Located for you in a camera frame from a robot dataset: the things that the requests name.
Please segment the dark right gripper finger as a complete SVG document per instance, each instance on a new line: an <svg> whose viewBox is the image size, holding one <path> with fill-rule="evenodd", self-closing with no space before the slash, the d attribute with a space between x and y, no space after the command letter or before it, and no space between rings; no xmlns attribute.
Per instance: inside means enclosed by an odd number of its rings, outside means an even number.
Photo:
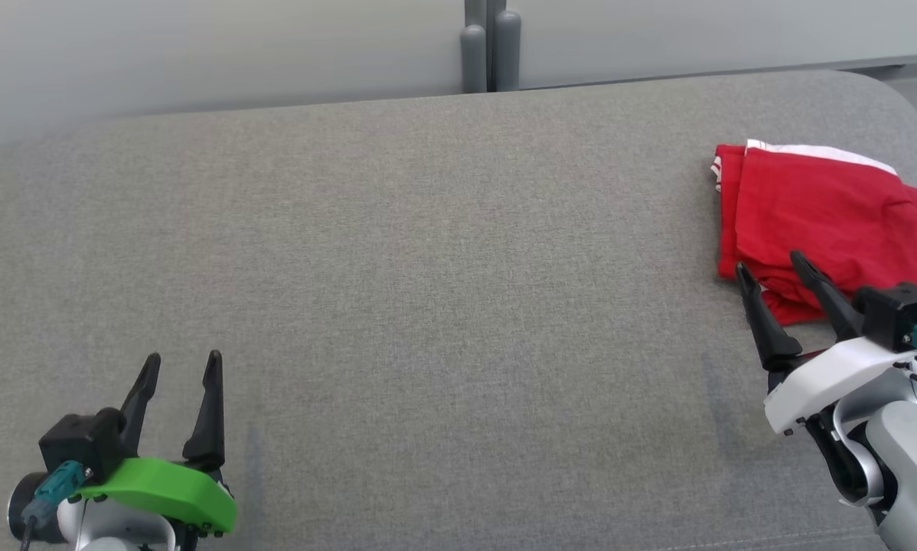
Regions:
<svg viewBox="0 0 917 551"><path fill-rule="evenodd" d="M804 350L773 316L762 297L762 286L744 262L735 266L735 275L762 369L767 373L791 372L799 365Z"/></svg>
<svg viewBox="0 0 917 551"><path fill-rule="evenodd" d="M863 316L853 309L853 304L833 280L798 249L790 252L790 259L802 285L811 290L817 299L837 336L837 342L859 338L862 335Z"/></svg>

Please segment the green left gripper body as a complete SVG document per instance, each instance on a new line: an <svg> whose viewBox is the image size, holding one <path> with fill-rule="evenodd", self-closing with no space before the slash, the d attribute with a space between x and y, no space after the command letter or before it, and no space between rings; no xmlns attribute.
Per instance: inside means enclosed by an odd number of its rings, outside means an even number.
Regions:
<svg viewBox="0 0 917 551"><path fill-rule="evenodd" d="M238 506L233 495L210 474L158 458L126 459L102 484L77 489L83 499L104 496L206 533L232 533Z"/></svg>

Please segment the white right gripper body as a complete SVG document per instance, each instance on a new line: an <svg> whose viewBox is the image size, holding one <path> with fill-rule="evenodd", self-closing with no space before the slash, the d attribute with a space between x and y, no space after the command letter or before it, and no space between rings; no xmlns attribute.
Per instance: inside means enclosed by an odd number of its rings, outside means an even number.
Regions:
<svg viewBox="0 0 917 551"><path fill-rule="evenodd" d="M917 403L917 348L892 351L864 337L841 341L799 365L768 373L764 415L787 435L820 415L839 425L870 418L889 403Z"/></svg>

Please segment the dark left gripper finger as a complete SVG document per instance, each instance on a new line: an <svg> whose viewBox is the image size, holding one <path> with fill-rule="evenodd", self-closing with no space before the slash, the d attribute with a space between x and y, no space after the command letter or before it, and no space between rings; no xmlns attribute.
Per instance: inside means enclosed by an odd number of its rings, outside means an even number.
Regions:
<svg viewBox="0 0 917 551"><path fill-rule="evenodd" d="M191 436L186 440L182 457L186 466L203 473L214 473L227 460L225 448L224 368L223 356L211 350L202 380L204 396Z"/></svg>
<svg viewBox="0 0 917 551"><path fill-rule="evenodd" d="M158 383L162 359L158 352L147 356L142 369L130 388L126 400L123 402L122 414L125 416L125 426L120 432L120 442L129 453L137 453L140 443L145 412L149 401L155 394Z"/></svg>

